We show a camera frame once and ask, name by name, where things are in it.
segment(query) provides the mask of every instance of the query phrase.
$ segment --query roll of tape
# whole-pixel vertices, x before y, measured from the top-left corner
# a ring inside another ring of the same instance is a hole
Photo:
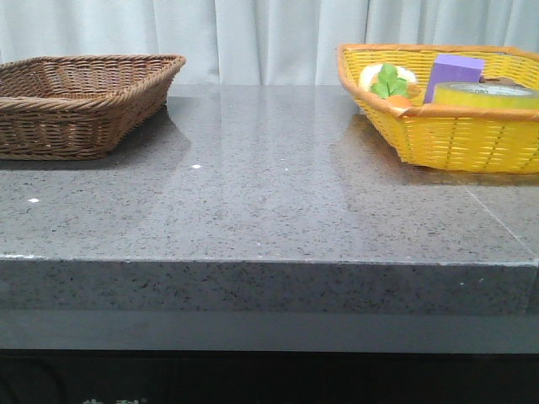
[[[441,82],[434,104],[477,108],[539,109],[539,91],[481,82]]]

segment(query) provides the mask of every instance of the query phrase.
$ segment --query speckled stone surface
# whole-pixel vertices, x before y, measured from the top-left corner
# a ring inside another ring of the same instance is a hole
[[[0,308],[523,314],[537,183],[402,164],[341,88],[173,88],[105,159],[0,161]]]

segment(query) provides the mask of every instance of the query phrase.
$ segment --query white curtain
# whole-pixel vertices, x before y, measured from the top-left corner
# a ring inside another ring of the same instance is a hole
[[[0,0],[0,57],[177,53],[189,84],[338,84],[340,43],[539,51],[539,0]]]

